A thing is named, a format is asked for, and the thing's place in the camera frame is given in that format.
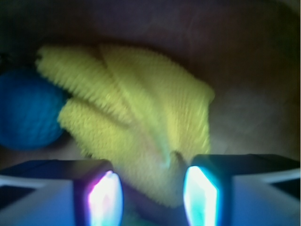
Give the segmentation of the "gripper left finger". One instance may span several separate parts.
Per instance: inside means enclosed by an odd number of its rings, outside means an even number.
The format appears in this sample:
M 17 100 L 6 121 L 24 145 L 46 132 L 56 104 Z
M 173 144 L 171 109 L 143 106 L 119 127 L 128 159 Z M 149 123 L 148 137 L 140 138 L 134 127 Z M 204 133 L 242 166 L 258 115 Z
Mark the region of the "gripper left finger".
M 119 226 L 123 190 L 107 160 L 34 160 L 0 172 L 3 226 Z

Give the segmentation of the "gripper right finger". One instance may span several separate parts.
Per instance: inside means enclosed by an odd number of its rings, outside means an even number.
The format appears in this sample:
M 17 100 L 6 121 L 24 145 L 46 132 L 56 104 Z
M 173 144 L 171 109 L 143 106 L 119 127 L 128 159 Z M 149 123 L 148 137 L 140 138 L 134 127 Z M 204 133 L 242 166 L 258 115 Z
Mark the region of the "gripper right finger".
M 183 202 L 191 226 L 298 226 L 301 164 L 275 154 L 197 155 Z

